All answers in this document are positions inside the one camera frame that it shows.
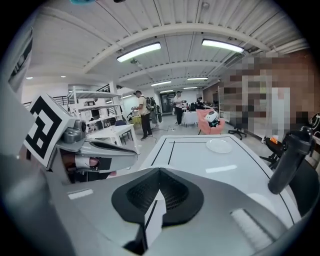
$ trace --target black pants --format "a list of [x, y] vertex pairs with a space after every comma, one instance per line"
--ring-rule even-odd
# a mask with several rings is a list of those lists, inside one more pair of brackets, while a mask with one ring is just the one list
[[151, 135], [151, 127], [150, 127], [150, 113], [141, 115], [141, 124], [143, 130], [143, 136]]
[[178, 125], [181, 124], [181, 120], [182, 120], [182, 108], [180, 107], [174, 107], [175, 108], [175, 114], [176, 114], [176, 121], [178, 122]]

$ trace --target pixelated area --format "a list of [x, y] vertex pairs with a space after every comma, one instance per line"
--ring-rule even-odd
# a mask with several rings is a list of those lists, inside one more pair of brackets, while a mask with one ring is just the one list
[[320, 112], [319, 72], [308, 50], [244, 57], [221, 75], [221, 116], [260, 137], [282, 138]]

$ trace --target ceiling light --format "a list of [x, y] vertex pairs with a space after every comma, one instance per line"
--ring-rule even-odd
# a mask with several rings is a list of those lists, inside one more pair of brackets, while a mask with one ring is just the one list
[[157, 82], [157, 83], [151, 84], [151, 86], [159, 86], [159, 85], [165, 85], [165, 84], [170, 84], [170, 83], [171, 83], [171, 81]]
[[227, 49], [230, 51], [234, 51], [237, 53], [242, 53], [245, 49], [230, 44], [230, 43], [226, 43], [226, 42], [220, 42], [220, 41], [214, 41], [214, 40], [208, 40], [208, 39], [203, 39], [202, 40], [202, 45], [203, 46], [212, 46], [212, 47], [218, 47], [218, 48], [223, 48], [223, 49]]
[[160, 93], [169, 93], [169, 92], [173, 92], [174, 90], [163, 90], [163, 91], [160, 91]]
[[159, 42], [148, 44], [148, 45], [143, 46], [141, 48], [129, 51], [129, 52], [119, 56], [118, 58], [116, 58], [116, 60], [118, 62], [124, 62], [124, 61], [132, 59], [138, 55], [145, 54], [145, 53], [148, 53], [148, 52], [151, 52], [154, 50], [158, 50], [158, 49], [161, 49], [161, 44]]
[[121, 97], [121, 99], [129, 98], [129, 97], [131, 97], [131, 96], [132, 96], [132, 95], [127, 95], [127, 96]]
[[208, 77], [190, 77], [187, 80], [190, 81], [190, 80], [207, 80], [207, 79]]

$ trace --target black cylinder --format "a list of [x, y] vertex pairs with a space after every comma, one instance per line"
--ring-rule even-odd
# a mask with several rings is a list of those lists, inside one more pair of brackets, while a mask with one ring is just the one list
[[287, 149], [268, 183], [268, 188], [273, 194], [279, 194], [294, 178], [305, 156], [311, 151], [311, 140], [312, 134], [310, 137], [303, 129], [287, 136]]

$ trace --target white plate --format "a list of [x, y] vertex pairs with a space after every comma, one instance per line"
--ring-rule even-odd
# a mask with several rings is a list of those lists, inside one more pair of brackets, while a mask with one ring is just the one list
[[222, 139], [211, 139], [206, 142], [206, 146], [213, 152], [217, 153], [229, 153], [232, 146]]

